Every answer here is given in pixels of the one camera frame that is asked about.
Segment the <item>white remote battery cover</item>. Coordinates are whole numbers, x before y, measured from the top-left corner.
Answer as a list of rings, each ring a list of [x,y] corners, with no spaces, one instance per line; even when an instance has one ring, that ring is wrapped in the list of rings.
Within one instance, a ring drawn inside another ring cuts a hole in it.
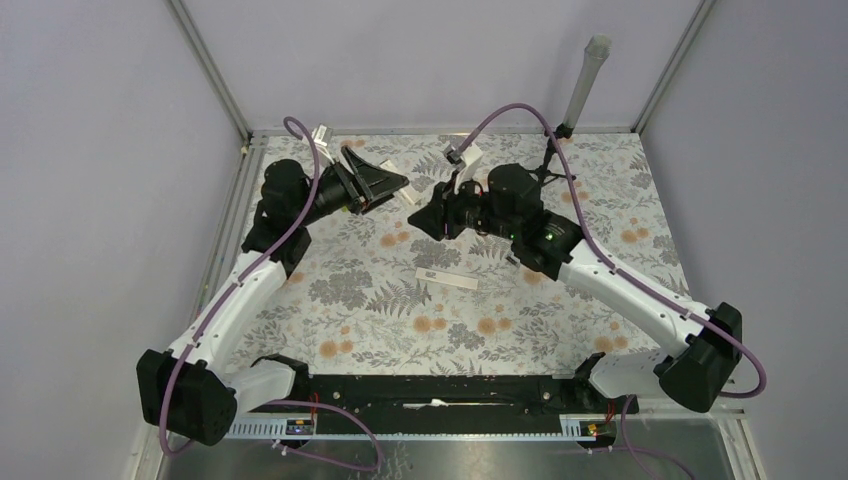
[[[421,267],[416,269],[415,278],[467,290],[479,288],[479,280],[476,278]]]

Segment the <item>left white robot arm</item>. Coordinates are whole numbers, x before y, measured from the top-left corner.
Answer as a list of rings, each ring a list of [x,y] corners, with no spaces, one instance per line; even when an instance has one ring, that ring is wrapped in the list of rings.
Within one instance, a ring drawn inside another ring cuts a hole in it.
[[[264,171],[253,223],[234,269],[199,317],[163,351],[147,350],[136,372],[144,420],[205,446],[219,443],[237,416],[276,401],[296,411],[309,401],[307,364],[262,356],[225,379],[247,324],[294,273],[311,243],[308,226],[339,210],[364,215],[407,187],[406,176],[373,165],[350,147],[309,176],[293,159]]]

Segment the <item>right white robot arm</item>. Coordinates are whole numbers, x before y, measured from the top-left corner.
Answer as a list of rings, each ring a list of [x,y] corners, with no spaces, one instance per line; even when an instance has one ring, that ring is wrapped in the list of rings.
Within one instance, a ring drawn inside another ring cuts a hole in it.
[[[597,412],[612,398],[663,394],[680,406],[708,412],[742,357],[742,315],[723,302],[710,308],[678,295],[592,245],[580,225],[544,207],[541,188],[525,168],[492,170],[487,185],[439,182],[410,225],[436,241],[465,230],[511,243],[529,270],[587,292],[637,326],[658,347],[644,354],[594,354],[586,377],[573,386],[575,402]]]

